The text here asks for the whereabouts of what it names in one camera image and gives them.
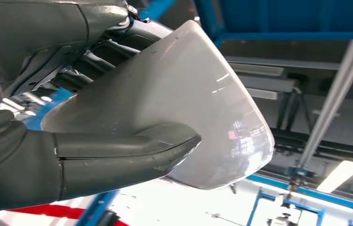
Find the white wall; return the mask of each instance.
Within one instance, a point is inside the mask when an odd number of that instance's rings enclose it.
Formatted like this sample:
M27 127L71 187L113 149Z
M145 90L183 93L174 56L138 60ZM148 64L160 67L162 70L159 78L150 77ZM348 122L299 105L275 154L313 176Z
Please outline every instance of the white wall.
M246 226L260 187L249 181L238 183L233 194L228 187L202 191L162 180L124 188L114 200L112 210L131 226ZM263 192L278 192L262 188ZM323 226L346 226L353 220L353 210L321 200L294 197L293 201L325 210Z

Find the industrial machinery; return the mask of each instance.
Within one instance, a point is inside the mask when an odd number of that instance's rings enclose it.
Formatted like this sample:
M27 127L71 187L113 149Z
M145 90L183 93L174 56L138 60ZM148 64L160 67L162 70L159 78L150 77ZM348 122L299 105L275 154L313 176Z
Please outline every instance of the industrial machinery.
M0 210L176 166L171 179L212 189L271 160L271 131L215 45L192 21L171 32L122 0L0 0L0 102L47 82L75 93L46 131L0 110Z

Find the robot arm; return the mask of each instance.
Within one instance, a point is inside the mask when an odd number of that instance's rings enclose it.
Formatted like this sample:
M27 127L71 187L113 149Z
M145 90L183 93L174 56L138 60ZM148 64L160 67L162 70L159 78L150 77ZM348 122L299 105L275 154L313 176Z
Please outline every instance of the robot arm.
M168 123L132 137L26 129L0 111L0 210L119 189L167 175L200 142Z

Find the ceiling light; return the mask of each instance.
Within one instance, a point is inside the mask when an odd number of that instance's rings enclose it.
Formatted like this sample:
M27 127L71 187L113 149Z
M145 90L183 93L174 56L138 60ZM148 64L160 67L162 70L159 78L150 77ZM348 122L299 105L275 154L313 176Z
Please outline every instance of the ceiling light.
M31 116L35 116L36 115L36 113L32 112L32 111L26 111L25 114L28 114L28 115L31 115Z
M353 161L342 161L316 190L330 193L353 175Z
M10 106L3 104L3 103L0 104L0 110L9 110L11 112L17 112L17 109L10 107Z
M21 105L15 103L14 101L8 99L8 98L3 98L3 102L6 103L6 104L9 104L11 105L12 107L18 109L18 110L24 110L25 108L22 107Z
M47 102L51 102L52 99L50 97L40 97L42 100L47 101Z

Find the blue steel beam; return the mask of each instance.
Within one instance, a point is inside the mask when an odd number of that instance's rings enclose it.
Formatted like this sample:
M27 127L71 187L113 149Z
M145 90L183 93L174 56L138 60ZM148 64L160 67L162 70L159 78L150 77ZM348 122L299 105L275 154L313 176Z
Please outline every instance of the blue steel beam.
M352 40L353 32L225 33L229 40Z
M118 191L111 191L98 194L90 206L85 210L76 226L96 226L103 217L107 206L116 197Z
M247 226L251 226L252 222L253 222L253 218L254 218L254 214L255 214L255 211L257 210L257 206L258 206L258 201L263 198L263 199L268 199L268 200L271 200L271 201L275 201L275 196L272 196L272 195L269 195L269 194L265 194L263 193L261 190L258 192L258 195L257 195L257 198L255 200L255 203L254 203L254 207L253 207L253 210L251 211L251 214L250 214L250 217L248 219L248 222L247 222ZM287 202L287 203L290 203L290 204L293 204L295 205L298 209L301 209L301 210L306 210L306 211L309 211L309 212L312 212L312 213L316 213L318 215L318 220L317 220L317 226L321 226L322 224L322 220L323 220L323 216L325 214L325 211L324 210L319 210L319 209L316 209L316 208L312 208L312 207L309 207L309 206L306 206L306 205L302 205L300 203L297 203L297 202L292 202L290 200L284 200L284 202Z
M41 130L41 121L43 120L43 117L71 96L72 93L66 89L60 89L51 95L50 98L52 101L48 102L45 106L42 106L41 109L36 112L36 116L29 118L28 121L25 122L26 127L32 130Z
M247 179L252 180L252 181L256 181L256 182L260 182L260 183L264 183L264 184L268 184L268 185L271 185L274 187L286 189L286 190L289 187L288 183L286 183L286 182L277 181L277 180L262 177L259 175L251 175L251 176L248 176ZM318 192L318 191L315 191L315 190L312 190L309 188L304 188L304 187L298 188L298 192L305 194L307 196L313 197L313 198L325 200L327 202L332 202L332 203L353 209L353 201L352 200L348 200L348 199L334 196L331 194Z
M152 0L147 8L139 12L142 19L150 18L159 20L162 15L174 5L176 0Z

